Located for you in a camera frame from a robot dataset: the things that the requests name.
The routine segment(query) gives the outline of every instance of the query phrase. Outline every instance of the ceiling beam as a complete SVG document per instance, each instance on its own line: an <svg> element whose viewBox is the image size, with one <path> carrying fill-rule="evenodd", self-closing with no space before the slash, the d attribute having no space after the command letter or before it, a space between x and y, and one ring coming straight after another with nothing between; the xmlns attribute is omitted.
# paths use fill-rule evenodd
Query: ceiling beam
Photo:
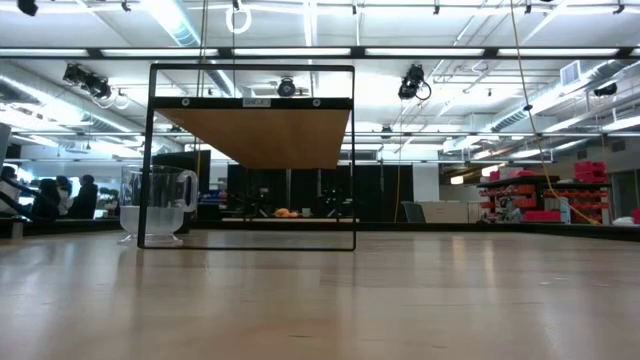
<svg viewBox="0 0 640 360"><path fill-rule="evenodd" d="M4 59L33 60L183 60L200 59L199 52L175 47L0 47ZM515 47L495 46L296 46L207 48L211 60L517 60ZM640 59L640 47L521 47L523 60Z"/></svg>

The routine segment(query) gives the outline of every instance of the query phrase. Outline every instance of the stage light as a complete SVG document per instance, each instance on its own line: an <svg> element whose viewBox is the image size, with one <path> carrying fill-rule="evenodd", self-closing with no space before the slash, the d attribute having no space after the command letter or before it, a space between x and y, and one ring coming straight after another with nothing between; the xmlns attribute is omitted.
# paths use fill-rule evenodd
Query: stage light
<svg viewBox="0 0 640 360"><path fill-rule="evenodd" d="M429 95L424 98L418 96L418 91L426 86L429 90ZM398 97L401 100L411 100L414 97L426 101L431 97L431 86L427 84L424 80L424 70L422 70L422 65L420 64L412 64L409 70L407 70L407 74L402 78L402 84L400 85L400 90L398 90Z"/></svg>
<svg viewBox="0 0 640 360"><path fill-rule="evenodd" d="M100 78L75 64L67 65L62 80L71 86L79 86L96 99L108 99L111 96L108 79Z"/></svg>
<svg viewBox="0 0 640 360"><path fill-rule="evenodd" d="M296 93L296 85L291 78L283 78L278 85L278 95L280 97L292 97Z"/></svg>
<svg viewBox="0 0 640 360"><path fill-rule="evenodd" d="M36 16L38 5L36 0L18 0L18 9L29 16Z"/></svg>
<svg viewBox="0 0 640 360"><path fill-rule="evenodd" d="M613 95L617 92L618 92L618 84L612 83L607 86L593 90L593 95L597 97L601 97L605 95Z"/></svg>

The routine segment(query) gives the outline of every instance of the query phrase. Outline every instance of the glass pitcher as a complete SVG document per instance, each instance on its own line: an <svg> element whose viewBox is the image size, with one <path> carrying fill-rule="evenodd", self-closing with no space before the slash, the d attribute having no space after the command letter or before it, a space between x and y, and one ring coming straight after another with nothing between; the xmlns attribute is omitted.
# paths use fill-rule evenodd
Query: glass pitcher
<svg viewBox="0 0 640 360"><path fill-rule="evenodd" d="M190 170L152 165L149 170L149 201L147 205L146 245L180 246L182 240L173 233L182 226L185 212L192 212L198 203L198 178ZM122 167L120 183L120 225L129 233L121 242L138 235L142 168Z"/></svg>

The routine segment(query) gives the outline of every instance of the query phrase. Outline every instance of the sticker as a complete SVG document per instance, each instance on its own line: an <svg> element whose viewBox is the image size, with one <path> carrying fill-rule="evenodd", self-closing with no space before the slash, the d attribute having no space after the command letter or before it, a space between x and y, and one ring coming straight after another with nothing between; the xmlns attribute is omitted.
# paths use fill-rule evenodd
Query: sticker
<svg viewBox="0 0 640 360"><path fill-rule="evenodd" d="M242 99L242 107L271 107L271 99Z"/></svg>

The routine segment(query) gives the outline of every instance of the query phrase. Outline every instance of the metal rod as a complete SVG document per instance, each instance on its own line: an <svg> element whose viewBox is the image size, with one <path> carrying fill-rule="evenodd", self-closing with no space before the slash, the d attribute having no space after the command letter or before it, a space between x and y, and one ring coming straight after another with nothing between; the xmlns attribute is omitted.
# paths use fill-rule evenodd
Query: metal rod
<svg viewBox="0 0 640 360"><path fill-rule="evenodd" d="M138 247L145 248L145 233L147 230L147 202L149 201L149 190L151 189L151 145L153 141L153 114L154 108L152 100L156 94L156 81L158 70L151 66L149 71L149 97L147 106L147 122L145 124L144 135L144 155L142 157L142 181L140 186L140 213L138 218Z"/></svg>

